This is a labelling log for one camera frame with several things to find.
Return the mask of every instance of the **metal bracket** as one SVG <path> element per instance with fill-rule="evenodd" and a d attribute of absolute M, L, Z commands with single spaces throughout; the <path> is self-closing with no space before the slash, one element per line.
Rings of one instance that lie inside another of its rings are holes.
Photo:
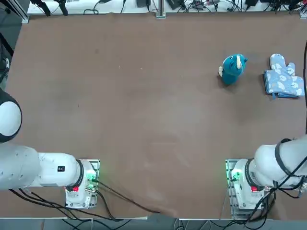
<path fill-rule="evenodd" d="M 158 12 L 156 13 L 157 19 L 164 19 L 166 18 L 166 14 L 164 12 L 164 0 L 159 0 L 158 4 Z"/>
<path fill-rule="evenodd" d="M 6 0 L 14 13 L 16 13 L 22 19 L 22 24 L 28 24 L 29 16 L 27 11 L 19 4 L 18 0 Z"/>

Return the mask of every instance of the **electronic equipment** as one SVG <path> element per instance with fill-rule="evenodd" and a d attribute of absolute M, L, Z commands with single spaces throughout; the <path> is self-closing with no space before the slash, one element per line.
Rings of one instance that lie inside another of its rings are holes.
<path fill-rule="evenodd" d="M 204 8 L 204 2 L 202 0 L 194 0 L 192 3 L 192 8 L 203 10 Z"/>
<path fill-rule="evenodd" d="M 167 0 L 167 3 L 173 10 L 178 7 L 184 6 L 183 0 Z"/>
<path fill-rule="evenodd" d="M 216 5 L 220 0 L 206 0 L 207 5 Z"/>
<path fill-rule="evenodd" d="M 151 0 L 136 0 L 137 7 L 148 7 L 150 6 Z"/>

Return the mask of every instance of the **stuffed toy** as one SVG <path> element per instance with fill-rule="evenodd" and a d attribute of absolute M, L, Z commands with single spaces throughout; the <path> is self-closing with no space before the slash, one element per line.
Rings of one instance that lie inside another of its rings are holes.
<path fill-rule="evenodd" d="M 247 60 L 242 54 L 233 54 L 223 61 L 223 66 L 219 67 L 219 75 L 226 85 L 238 80 L 245 69 Z"/>

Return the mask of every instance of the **blue oven mitt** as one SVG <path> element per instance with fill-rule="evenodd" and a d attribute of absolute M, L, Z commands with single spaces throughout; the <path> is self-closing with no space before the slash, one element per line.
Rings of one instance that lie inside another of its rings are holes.
<path fill-rule="evenodd" d="M 264 71 L 265 91 L 278 97 L 304 96 L 304 81 L 295 75 L 295 64 L 285 64 L 284 57 L 273 54 L 270 57 L 271 70 Z"/>

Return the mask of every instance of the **wire bundle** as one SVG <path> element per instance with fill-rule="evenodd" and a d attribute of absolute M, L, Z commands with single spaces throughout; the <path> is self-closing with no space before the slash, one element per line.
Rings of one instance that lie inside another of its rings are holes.
<path fill-rule="evenodd" d="M 115 194 L 117 194 L 118 196 L 120 196 L 122 199 L 124 199 L 124 200 L 126 200 L 126 201 L 128 201 L 128 202 L 130 202 L 130 203 L 132 203 L 132 204 L 134 204 L 134 205 L 136 205 L 136 206 L 138 206 L 138 207 L 140 207 L 140 208 L 142 208 L 142 209 L 148 211 L 148 212 L 151 212 L 151 213 L 160 213 L 160 212 L 158 212 L 158 211 L 151 210 L 151 209 L 149 209 L 149 208 L 146 208 L 146 207 L 144 207 L 144 206 L 138 204 L 138 203 L 135 202 L 134 200 L 132 200 L 132 199 L 130 199 L 130 198 L 127 198 L 126 196 L 122 195 L 121 193 L 117 192 L 116 190 L 112 189 L 111 187 L 107 186 L 106 184 L 104 184 L 104 183 L 102 183 L 102 182 L 100 182 L 100 181 L 97 181 L 97 180 L 92 180 L 92 181 L 101 184 L 101 185 L 104 186 L 105 188 L 109 189 L 109 190 L 112 191 L 113 193 L 115 193 Z M 55 202 L 47 201 L 46 199 L 40 197 L 39 195 L 37 195 L 37 194 L 34 193 L 34 192 L 30 192 L 30 193 L 31 193 L 32 195 L 34 195 L 35 197 L 34 197 L 34 196 L 31 196 L 31 195 L 28 195 L 23 189 L 19 189 L 19 191 L 21 192 L 21 194 L 18 193 L 18 192 L 16 192 L 16 191 L 13 190 L 13 189 L 9 189 L 9 190 L 10 190 L 13 194 L 15 194 L 16 196 L 20 197 L 21 199 L 23 199 L 23 200 L 25 200 L 25 201 L 28 201 L 28 202 L 33 203 L 33 204 L 36 204 L 36 205 L 44 206 L 44 207 L 55 208 L 55 209 L 57 209 L 58 211 L 60 211 L 63 215 L 65 215 L 68 219 L 81 221 L 81 223 L 80 223 L 79 225 L 73 226 L 73 225 L 71 225 L 69 222 L 63 220 L 65 223 L 67 223 L 68 225 L 72 226 L 73 229 L 76 229 L 76 230 L 80 230 L 78 227 L 79 227 L 81 224 L 83 224 L 83 223 L 85 223 L 85 222 L 88 222 L 88 221 L 90 221 L 90 220 L 88 220 L 88 219 L 87 219 L 87 220 L 82 220 L 82 219 L 78 218 L 72 211 L 77 211 L 77 212 L 81 212 L 81 213 L 88 214 L 88 215 L 91 215 L 91 216 L 95 216 L 95 217 L 99 217 L 99 218 L 103 218 L 103 219 L 107 219 L 107 220 L 112 220 L 112 221 L 114 221 L 114 222 L 120 222 L 120 221 L 122 221 L 122 219 L 116 219 L 116 218 L 111 214 L 110 209 L 109 209 L 109 207 L 108 207 L 108 205 L 107 205 L 107 203 L 106 203 L 106 199 L 104 198 L 104 196 L 102 195 L 102 193 L 100 193 L 99 191 L 96 191 L 96 192 L 97 192 L 97 194 L 102 198 L 103 203 L 104 203 L 104 205 L 105 205 L 105 207 L 106 207 L 106 211 L 107 211 L 107 213 L 108 213 L 108 215 L 109 215 L 109 218 L 106 218 L 106 217 L 103 217 L 103 216 L 100 216 L 100 215 L 97 215 L 97 214 L 89 213 L 89 212 L 86 212 L 86 211 L 83 211 L 83 210 L 80 210 L 80 209 L 74 209 L 74 208 L 65 207 L 65 206 L 62 206 L 62 205 L 60 205 L 60 204 L 58 204 L 58 203 L 55 203 Z M 63 209 L 66 210 L 66 211 L 68 211 L 73 217 L 70 217 L 67 213 L 65 213 L 65 212 L 63 211 Z M 108 230 L 117 230 L 117 229 L 123 227 L 124 225 L 128 224 L 130 221 L 131 221 L 131 219 L 128 220 L 127 222 L 125 222 L 124 224 L 122 224 L 122 225 L 116 227 L 115 229 L 112 229 L 112 228 L 110 228 L 108 225 L 106 225 L 105 223 L 103 223 L 103 222 L 101 222 L 101 221 L 98 221 L 98 220 L 94 219 L 94 222 L 97 222 L 97 223 L 102 224 L 102 225 L 105 226 Z"/>

